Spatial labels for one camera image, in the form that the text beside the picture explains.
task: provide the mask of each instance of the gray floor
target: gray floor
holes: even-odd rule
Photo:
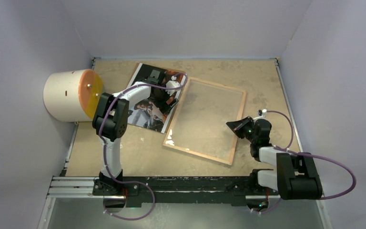
[[[126,208],[119,214],[138,217],[150,208]],[[247,207],[229,204],[156,204],[153,212],[138,221],[125,221],[103,214],[102,199],[57,199],[50,229],[219,229],[219,228],[323,228],[314,200],[281,201],[270,213],[257,216]]]

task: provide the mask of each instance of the gray wall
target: gray wall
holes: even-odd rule
[[[280,68],[304,150],[357,176],[353,192],[326,201],[334,228],[366,228],[366,1],[313,1]],[[332,164],[318,169],[326,194],[351,184]]]
[[[62,0],[92,56],[280,56],[312,0]]]
[[[44,84],[89,64],[60,0],[0,0],[0,228],[37,227],[73,132],[46,111]]]

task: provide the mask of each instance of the metal frame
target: metal frame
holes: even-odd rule
[[[299,139],[298,129],[296,128],[296,124],[295,124],[295,120],[294,120],[294,116],[293,116],[293,111],[291,110],[290,102],[288,101],[287,92],[285,91],[284,82],[283,82],[283,78],[281,76],[278,60],[275,59],[274,63],[275,63],[275,69],[277,70],[278,78],[280,79],[281,88],[283,89],[285,103],[287,104],[287,109],[288,109],[288,112],[290,113],[290,119],[294,126],[294,132],[295,132],[295,136],[298,140],[299,149],[301,150],[301,152],[303,152],[301,141]],[[323,227],[325,229],[333,229],[332,222],[330,221],[329,214],[326,210],[325,202],[321,201],[321,200],[317,200],[316,204],[319,209],[319,215],[321,217]]]
[[[92,59],[92,69],[94,69],[96,60],[114,60],[115,58],[93,58]],[[278,60],[276,58],[272,59],[258,59],[258,60],[273,60],[275,63],[275,67],[277,70],[278,77],[280,79],[280,84],[283,89],[285,102],[287,104],[287,109],[290,114],[290,119],[294,125],[295,136],[299,143],[299,148],[302,151],[301,141],[299,139],[298,130],[296,128],[296,124],[294,121],[294,116],[291,110],[290,103],[288,101],[287,93],[283,84],[283,79],[280,73],[280,68],[278,64]],[[72,135],[71,144],[67,153],[66,161],[64,163],[64,170],[68,168],[69,159],[71,157],[72,147],[75,140],[75,136],[78,130],[78,125],[76,124],[75,130]],[[41,214],[40,222],[38,225],[38,229],[47,229],[50,223],[51,214],[53,207],[55,205],[56,198],[104,198],[103,196],[93,196],[92,190],[94,186],[93,180],[96,177],[53,177],[51,181],[51,185],[47,194],[47,199],[44,204],[43,212]],[[270,198],[279,198],[279,196],[269,196]],[[123,196],[106,196],[106,198],[113,199],[123,199]],[[259,199],[260,196],[246,196],[246,199]],[[330,221],[330,217],[326,210],[326,205],[324,201],[317,200],[316,204],[319,209],[319,214],[321,217],[321,221],[323,227],[325,229],[333,229],[332,223]]]

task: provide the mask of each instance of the tabletop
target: tabletop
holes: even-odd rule
[[[274,60],[96,60],[94,71],[102,78],[106,92],[114,93],[125,89],[140,62],[245,90],[243,117],[255,117],[259,109],[289,114]],[[287,120],[278,114],[268,114],[267,119],[272,123],[271,143],[285,147],[291,138]],[[232,165],[170,149],[163,146],[164,139],[164,134],[128,125],[121,140],[123,175],[247,176],[255,168],[272,168],[251,157],[246,139],[238,139]],[[296,138],[290,148],[299,151]],[[66,176],[95,177],[101,168],[102,143],[90,122],[79,123]]]

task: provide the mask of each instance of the wooden picture frame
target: wooden picture frame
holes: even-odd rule
[[[202,84],[205,84],[205,85],[210,85],[210,86],[214,86],[214,87],[217,87],[217,88],[226,89],[226,90],[241,93],[242,94],[241,102],[240,102],[240,106],[239,106],[239,110],[238,110],[238,113],[237,113],[236,120],[242,119],[242,115],[243,115],[243,111],[244,111],[244,104],[245,104],[245,99],[246,99],[246,91],[245,90],[230,87],[230,86],[226,86],[226,85],[219,84],[219,83],[214,83],[214,82],[202,80],[202,79],[198,79],[198,78],[188,77],[188,81],[186,83],[186,86],[183,89],[183,93],[181,95],[181,98],[180,98],[180,101],[177,105],[177,108],[174,112],[174,116],[172,117],[172,121],[171,121],[171,123],[170,123],[170,125],[167,129],[166,134],[165,134],[166,136],[165,136],[165,140],[163,141],[163,145],[166,146],[166,147],[169,147],[169,148],[173,148],[173,149],[176,149],[176,150],[179,150],[179,151],[183,151],[183,152],[192,154],[192,155],[200,156],[200,157],[207,158],[207,159],[217,161],[217,162],[220,162],[220,163],[224,163],[224,164],[227,164],[227,165],[232,165],[232,162],[234,160],[236,142],[237,142],[237,136],[234,133],[232,133],[232,143],[231,143],[231,148],[230,148],[230,151],[229,151],[229,158],[227,160],[221,159],[221,158],[218,158],[218,157],[215,157],[215,156],[207,155],[207,154],[204,154],[204,153],[201,153],[201,152],[196,152],[196,151],[193,151],[193,150],[190,150],[188,148],[181,147],[181,146],[174,146],[174,145],[171,145],[170,142],[168,142],[168,141],[171,140],[171,135],[170,135],[171,130],[173,130],[175,128],[176,122],[178,120],[179,114],[181,113],[183,104],[185,102],[187,93],[189,91],[189,88],[190,88],[190,85],[191,85],[192,82],[198,82],[198,83],[202,83]]]

